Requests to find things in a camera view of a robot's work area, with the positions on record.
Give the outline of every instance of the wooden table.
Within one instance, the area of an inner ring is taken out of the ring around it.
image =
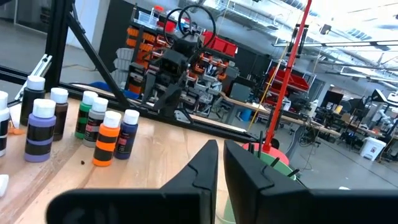
[[[258,107],[259,107],[258,103],[243,103],[243,102],[240,102],[238,100],[231,99],[231,98],[227,97],[225,95],[225,93],[223,93],[223,92],[220,92],[220,95],[221,95],[221,97],[224,100],[226,100],[227,102],[230,102],[230,103],[233,104],[233,107],[230,109],[230,112],[228,113],[228,116],[227,116],[227,119],[226,119],[226,124],[231,124],[232,123],[233,117],[235,116],[235,114],[237,112],[237,109],[238,109],[236,107],[236,105],[238,105],[240,107],[244,107],[244,108],[250,109],[250,110],[254,110],[254,111],[257,110]],[[270,114],[270,112],[271,111],[269,109],[267,109],[267,108],[263,107],[262,105],[260,105],[259,113]],[[304,121],[299,120],[299,119],[290,118],[288,116],[282,115],[281,119],[285,120],[285,121],[288,121],[288,122],[291,122],[291,123],[294,123],[294,124],[298,124],[300,126],[304,125]],[[321,124],[319,124],[319,123],[317,123],[315,121],[312,121],[312,124],[313,124],[313,127],[315,129],[318,129],[318,130],[320,130],[322,132],[329,133],[329,134],[332,134],[334,136],[340,136],[341,135],[337,131],[325,128],[323,125],[321,125]]]
[[[95,167],[93,148],[74,137],[79,101],[69,100],[63,139],[52,145],[46,162],[24,160],[25,134],[9,136],[6,155],[0,157],[0,174],[10,176],[5,196],[0,198],[0,223],[45,223],[47,205],[56,195],[76,188],[159,188],[200,150],[209,139],[219,147],[216,213],[223,214],[228,191],[223,168],[224,139],[140,118],[129,160],[113,160],[109,167]],[[11,108],[19,117],[21,106]]]

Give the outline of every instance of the red rod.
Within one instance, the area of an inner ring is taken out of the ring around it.
[[[271,124],[270,124],[268,132],[267,132],[266,142],[262,146],[262,151],[265,153],[268,153],[271,150],[271,140],[274,137],[275,126],[277,124],[278,116],[280,113],[280,108],[282,107],[282,101],[284,99],[283,96],[286,93],[287,84],[289,82],[290,74],[292,73],[293,64],[296,59],[297,49],[299,48],[301,37],[303,35],[304,25],[305,25],[305,21],[307,20],[308,13],[310,12],[311,3],[312,3],[312,0],[308,0],[307,6],[305,7],[305,10],[304,10],[303,19],[301,21],[300,27],[298,28],[297,36],[295,38],[295,42],[294,42],[293,49],[292,49],[292,52],[289,57],[289,61],[287,62],[287,66],[285,69],[284,82],[282,84],[282,87],[280,88],[280,93],[279,93],[279,96],[281,96],[281,97],[278,98],[278,102],[276,104],[274,114],[272,115]]]

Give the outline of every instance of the black metal frame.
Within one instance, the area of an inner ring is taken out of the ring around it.
[[[117,86],[116,82],[112,79],[108,69],[96,53],[90,42],[84,35],[84,29],[80,26],[78,21],[72,16],[72,4],[74,0],[53,0],[52,10],[50,15],[49,31],[47,34],[47,43],[45,53],[51,55],[52,64],[46,75],[45,89],[50,91],[53,87],[62,87],[69,91],[72,98],[81,99],[83,92],[86,90],[67,83],[60,83],[60,75],[62,70],[62,62],[65,53],[65,46],[67,41],[68,28],[76,36],[84,51],[87,53],[91,61],[94,63],[96,69],[99,71],[104,81],[108,84],[114,97],[99,93],[99,96],[109,100],[109,107],[115,110],[124,111],[126,109],[134,109],[140,112],[142,117],[154,119],[156,121],[169,123],[172,125],[180,126],[182,128],[191,129],[207,134],[212,134],[226,139],[232,139],[239,142],[256,142],[257,137],[248,133],[242,133],[229,128],[224,128],[215,124],[206,123],[202,121],[194,121],[192,123],[185,123],[178,121],[174,118],[169,118],[158,114],[157,111],[150,109],[148,106],[131,103],[122,93]],[[10,68],[0,67],[0,79],[18,83],[23,85],[26,81],[28,73],[13,70]]]

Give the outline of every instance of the acrylic paint bottle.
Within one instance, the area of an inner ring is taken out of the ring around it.
[[[26,134],[26,161],[44,162],[50,158],[56,120],[54,114],[55,102],[53,100],[34,100]]]
[[[63,88],[52,88],[50,99],[53,100],[55,105],[55,122],[53,141],[62,139],[65,123],[67,122],[68,112],[68,90]]]
[[[138,129],[139,112],[135,110],[126,110],[124,112],[123,121],[120,125],[120,134],[118,144],[114,152],[117,159],[130,158],[132,146],[136,138]]]
[[[97,97],[98,94],[96,94],[93,91],[84,91],[83,99],[79,107],[79,114],[77,117],[76,131],[75,131],[76,138],[83,139],[85,137],[88,112],[90,111],[91,106],[93,105],[94,99]]]
[[[21,117],[19,123],[27,126],[27,120],[33,110],[33,101],[43,99],[45,78],[29,75],[26,81],[26,87],[22,96]]]
[[[93,106],[88,112],[88,120],[85,131],[85,138],[83,144],[87,147],[95,147],[95,142],[98,138],[98,131],[100,125],[104,121],[105,111],[108,107],[108,100],[97,97],[94,99]]]
[[[0,91],[0,157],[6,154],[8,121],[10,109],[7,107],[8,93]]]
[[[93,164],[109,166],[112,163],[114,148],[120,132],[122,116],[114,111],[105,112],[104,122],[99,126],[98,139],[95,144]]]

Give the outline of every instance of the white trash can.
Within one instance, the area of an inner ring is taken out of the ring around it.
[[[382,142],[375,138],[367,137],[364,139],[364,143],[361,148],[360,155],[362,157],[365,157],[367,159],[374,161],[385,146],[386,146],[385,142]]]

